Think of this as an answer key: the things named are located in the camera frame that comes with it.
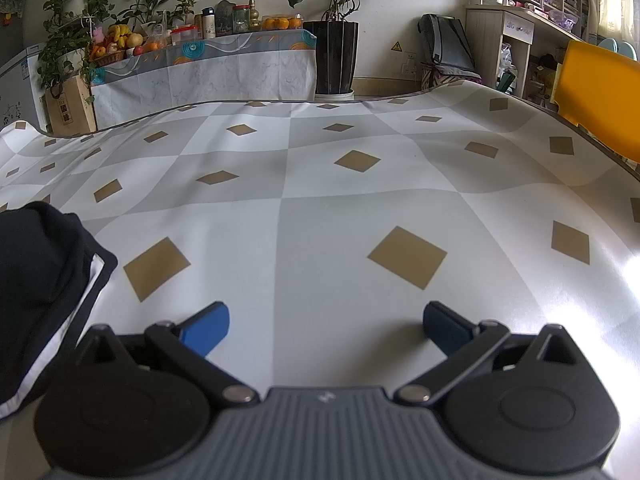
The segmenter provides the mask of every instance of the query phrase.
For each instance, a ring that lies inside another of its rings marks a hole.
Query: glass jar
[[[249,6],[236,5],[234,7],[234,34],[249,32],[250,19]]]

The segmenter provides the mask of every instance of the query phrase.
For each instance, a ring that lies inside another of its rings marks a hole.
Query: baseboard
[[[386,97],[411,94],[420,90],[420,82],[411,79],[387,79],[382,77],[354,77],[351,89],[355,95]]]

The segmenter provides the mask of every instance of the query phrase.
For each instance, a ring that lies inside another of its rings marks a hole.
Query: refrigerator
[[[49,117],[37,72],[43,47],[44,43],[27,47],[0,67],[0,130],[22,120],[47,131]]]

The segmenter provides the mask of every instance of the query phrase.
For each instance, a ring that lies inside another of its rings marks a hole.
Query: backpack
[[[482,82],[476,73],[471,48],[460,20],[425,14],[418,21],[418,32],[428,65],[424,71],[428,76],[422,80],[423,89],[460,79]]]

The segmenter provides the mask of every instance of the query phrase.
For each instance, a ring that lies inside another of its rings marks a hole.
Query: drawer
[[[533,41],[533,23],[509,12],[504,13],[502,33],[516,40],[531,44]]]

